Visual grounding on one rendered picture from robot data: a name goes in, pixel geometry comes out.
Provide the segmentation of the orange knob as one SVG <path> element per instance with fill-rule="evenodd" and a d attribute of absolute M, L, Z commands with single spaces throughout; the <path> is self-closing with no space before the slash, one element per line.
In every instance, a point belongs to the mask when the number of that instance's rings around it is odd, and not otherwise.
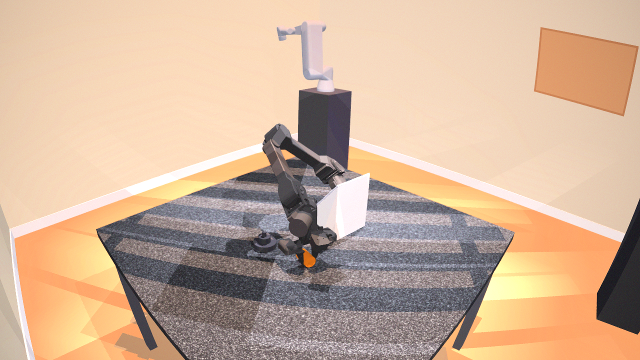
<path fill-rule="evenodd" d="M 316 259 L 314 259 L 314 256 L 311 255 L 306 249 L 303 248 L 303 250 L 305 251 L 303 253 L 303 264 L 306 267 L 310 268 L 315 264 Z"/>

